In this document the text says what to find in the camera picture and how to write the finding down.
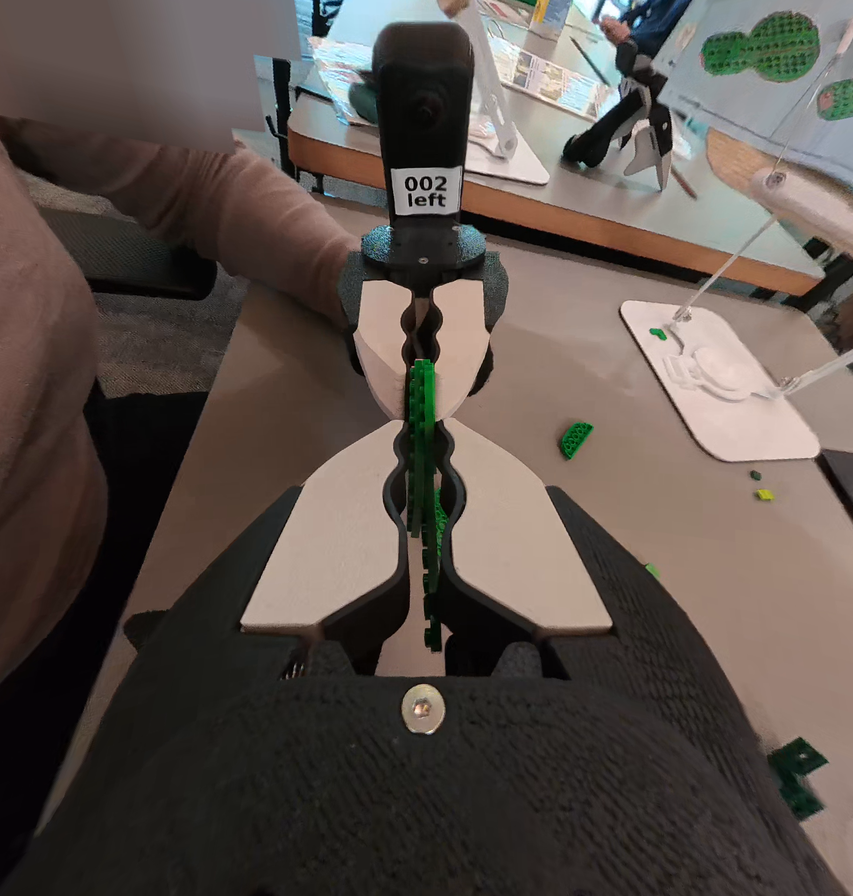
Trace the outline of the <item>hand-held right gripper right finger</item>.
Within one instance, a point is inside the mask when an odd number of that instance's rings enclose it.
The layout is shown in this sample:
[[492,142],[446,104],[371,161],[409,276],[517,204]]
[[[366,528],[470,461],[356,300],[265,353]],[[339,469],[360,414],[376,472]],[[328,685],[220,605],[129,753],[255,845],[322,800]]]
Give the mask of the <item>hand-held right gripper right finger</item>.
[[488,676],[511,644],[612,633],[566,493],[458,420],[437,424],[435,447],[447,520],[428,617],[449,633],[446,672]]

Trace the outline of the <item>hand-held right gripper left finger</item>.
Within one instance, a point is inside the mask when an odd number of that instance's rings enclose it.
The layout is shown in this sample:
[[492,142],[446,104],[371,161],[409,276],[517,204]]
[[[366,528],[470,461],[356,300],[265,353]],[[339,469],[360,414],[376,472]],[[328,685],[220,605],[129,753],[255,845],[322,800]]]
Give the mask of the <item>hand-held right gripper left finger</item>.
[[376,673],[410,609],[401,420],[352,443],[309,476],[240,619],[246,635],[339,644]]

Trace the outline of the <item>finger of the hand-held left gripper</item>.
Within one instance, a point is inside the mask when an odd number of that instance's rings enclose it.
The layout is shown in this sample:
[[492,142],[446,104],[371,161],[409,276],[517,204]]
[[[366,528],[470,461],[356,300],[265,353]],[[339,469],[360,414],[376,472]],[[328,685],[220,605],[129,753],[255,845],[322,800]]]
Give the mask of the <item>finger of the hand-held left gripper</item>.
[[433,361],[435,417],[445,420],[473,390],[488,353],[483,282],[455,280],[418,298],[418,323],[427,324],[420,344]]
[[367,386],[391,420],[406,417],[409,366],[405,348],[409,330],[405,315],[414,311],[413,293],[389,280],[366,280],[357,324],[355,353]]

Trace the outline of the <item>green lego plate assembly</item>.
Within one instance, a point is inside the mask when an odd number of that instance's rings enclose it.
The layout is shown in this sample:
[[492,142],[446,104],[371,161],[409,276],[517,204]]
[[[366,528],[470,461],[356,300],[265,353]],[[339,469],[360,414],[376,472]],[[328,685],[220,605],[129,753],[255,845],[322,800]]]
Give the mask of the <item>green lego plate assembly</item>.
[[433,653],[443,648],[442,626],[434,607],[440,583],[441,549],[447,516],[436,489],[436,379],[431,361],[417,359],[409,371],[409,463],[407,526],[419,539],[423,563],[424,644]]

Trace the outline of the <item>person's left forearm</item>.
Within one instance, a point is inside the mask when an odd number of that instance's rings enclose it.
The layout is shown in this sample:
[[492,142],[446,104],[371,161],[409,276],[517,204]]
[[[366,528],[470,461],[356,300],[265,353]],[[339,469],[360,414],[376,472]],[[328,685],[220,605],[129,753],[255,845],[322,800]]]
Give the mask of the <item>person's left forearm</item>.
[[248,149],[198,151],[0,116],[24,171],[101,196],[171,245],[293,297],[339,330],[339,275],[358,239],[297,182]]

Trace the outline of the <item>lego instruction booklet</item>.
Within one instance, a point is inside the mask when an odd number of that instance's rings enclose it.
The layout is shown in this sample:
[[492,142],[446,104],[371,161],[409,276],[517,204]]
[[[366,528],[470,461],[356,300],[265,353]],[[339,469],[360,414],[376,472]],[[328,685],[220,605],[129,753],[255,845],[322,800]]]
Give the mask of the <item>lego instruction booklet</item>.
[[655,65],[672,110],[853,190],[853,1],[692,2]]

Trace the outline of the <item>dark green lego plate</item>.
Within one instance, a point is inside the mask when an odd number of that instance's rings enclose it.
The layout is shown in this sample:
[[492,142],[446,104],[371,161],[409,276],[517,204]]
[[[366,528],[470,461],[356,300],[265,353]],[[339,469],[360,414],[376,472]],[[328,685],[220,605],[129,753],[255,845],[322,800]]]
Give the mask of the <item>dark green lego plate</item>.
[[766,760],[780,797],[799,823],[824,810],[824,804],[810,789],[808,778],[829,760],[813,745],[797,737],[769,752]]

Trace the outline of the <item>white acrylic book stand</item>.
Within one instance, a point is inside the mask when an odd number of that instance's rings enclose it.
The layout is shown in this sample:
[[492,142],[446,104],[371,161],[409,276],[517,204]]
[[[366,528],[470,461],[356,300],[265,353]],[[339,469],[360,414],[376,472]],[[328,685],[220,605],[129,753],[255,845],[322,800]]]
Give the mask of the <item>white acrylic book stand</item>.
[[544,186],[550,180],[537,155],[521,136],[510,115],[505,89],[492,55],[477,4],[439,1],[443,14],[464,29],[474,53],[475,74],[470,101],[465,171],[515,183]]
[[[716,273],[722,275],[768,228],[789,221],[853,258],[853,190],[824,173],[783,161],[709,129],[708,160],[718,178],[768,213]],[[708,285],[682,305],[639,300],[622,303],[620,315],[648,366],[694,440],[722,462],[811,460],[821,450],[789,397],[853,362],[837,360],[776,381],[729,323],[695,304]],[[664,328],[660,342],[649,328]]]

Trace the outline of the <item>open printed booklet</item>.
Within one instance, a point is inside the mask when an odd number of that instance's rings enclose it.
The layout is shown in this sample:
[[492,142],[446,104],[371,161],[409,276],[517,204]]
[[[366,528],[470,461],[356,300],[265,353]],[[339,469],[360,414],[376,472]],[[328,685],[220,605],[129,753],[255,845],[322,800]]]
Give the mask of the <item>open printed booklet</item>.
[[598,120],[611,97],[618,97],[615,87],[596,78],[535,56],[507,39],[491,34],[487,37],[505,88],[590,122]]

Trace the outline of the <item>blue yellow carton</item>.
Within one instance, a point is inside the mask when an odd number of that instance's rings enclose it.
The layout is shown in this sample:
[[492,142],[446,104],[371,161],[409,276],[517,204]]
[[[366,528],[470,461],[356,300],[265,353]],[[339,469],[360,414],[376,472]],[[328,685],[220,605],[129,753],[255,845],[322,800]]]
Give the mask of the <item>blue yellow carton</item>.
[[540,39],[557,41],[567,24],[572,1],[535,1],[529,32]]

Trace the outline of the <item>wooden-edged grey table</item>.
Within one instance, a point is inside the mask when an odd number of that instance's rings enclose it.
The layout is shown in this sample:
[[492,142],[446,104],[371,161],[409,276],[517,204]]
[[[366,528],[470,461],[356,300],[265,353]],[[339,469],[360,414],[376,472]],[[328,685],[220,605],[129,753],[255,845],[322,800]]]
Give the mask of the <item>wooden-edged grey table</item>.
[[[440,18],[435,2],[343,2],[331,37],[370,47],[391,22]],[[512,23],[502,22],[500,28],[506,39],[535,56],[573,72],[592,73],[572,44],[572,28],[556,42]],[[465,211],[706,274],[716,272],[768,220],[764,209],[717,179],[702,141],[688,162],[674,164],[674,171],[697,197],[691,198],[673,176],[661,192],[653,169],[623,174],[631,147],[618,151],[614,146],[595,169],[562,165],[565,142],[587,129],[588,123],[523,94],[507,92],[515,124],[549,180],[545,185],[522,185],[467,174]],[[322,99],[302,95],[298,100],[288,120],[288,152],[305,172],[384,186],[378,136],[341,123],[333,106]],[[802,295],[824,274],[801,244],[776,223],[746,248],[726,275],[756,287]]]

